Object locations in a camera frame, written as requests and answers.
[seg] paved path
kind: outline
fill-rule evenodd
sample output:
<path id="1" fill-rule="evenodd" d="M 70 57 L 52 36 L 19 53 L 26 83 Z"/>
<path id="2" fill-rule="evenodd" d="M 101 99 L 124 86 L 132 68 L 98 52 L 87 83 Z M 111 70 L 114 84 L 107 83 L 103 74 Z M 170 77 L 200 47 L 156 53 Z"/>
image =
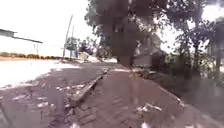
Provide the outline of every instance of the paved path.
<path id="1" fill-rule="evenodd" d="M 221 128 L 152 81 L 111 71 L 71 116 L 75 128 Z"/>

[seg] tree trunk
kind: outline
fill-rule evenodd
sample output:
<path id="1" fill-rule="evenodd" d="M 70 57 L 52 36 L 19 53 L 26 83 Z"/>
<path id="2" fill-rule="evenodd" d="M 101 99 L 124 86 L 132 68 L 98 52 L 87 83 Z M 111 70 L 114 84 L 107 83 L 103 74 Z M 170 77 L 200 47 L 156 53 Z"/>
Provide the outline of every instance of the tree trunk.
<path id="1" fill-rule="evenodd" d="M 199 72 L 199 50 L 198 50 L 198 45 L 195 47 L 195 53 L 194 53 L 194 65 L 193 65 L 193 73 L 198 75 Z"/>
<path id="2" fill-rule="evenodd" d="M 133 57 L 119 56 L 117 57 L 117 62 L 124 66 L 131 67 L 133 65 Z"/>
<path id="3" fill-rule="evenodd" d="M 221 66 L 221 49 L 220 44 L 217 43 L 216 66 L 215 66 L 215 80 L 217 82 L 219 81 L 220 66 Z"/>

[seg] curb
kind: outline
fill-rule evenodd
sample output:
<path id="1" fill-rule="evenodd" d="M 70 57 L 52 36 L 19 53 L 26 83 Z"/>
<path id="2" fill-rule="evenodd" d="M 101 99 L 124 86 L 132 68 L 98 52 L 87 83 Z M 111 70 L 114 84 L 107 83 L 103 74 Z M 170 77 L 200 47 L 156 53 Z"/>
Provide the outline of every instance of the curb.
<path id="1" fill-rule="evenodd" d="M 78 94 L 72 94 L 69 96 L 70 99 L 70 107 L 76 107 L 78 106 L 84 99 L 85 97 L 90 93 L 92 89 L 97 85 L 97 83 L 103 79 L 103 76 L 107 74 L 109 69 L 104 69 L 103 72 L 97 76 L 94 80 L 89 82 Z"/>

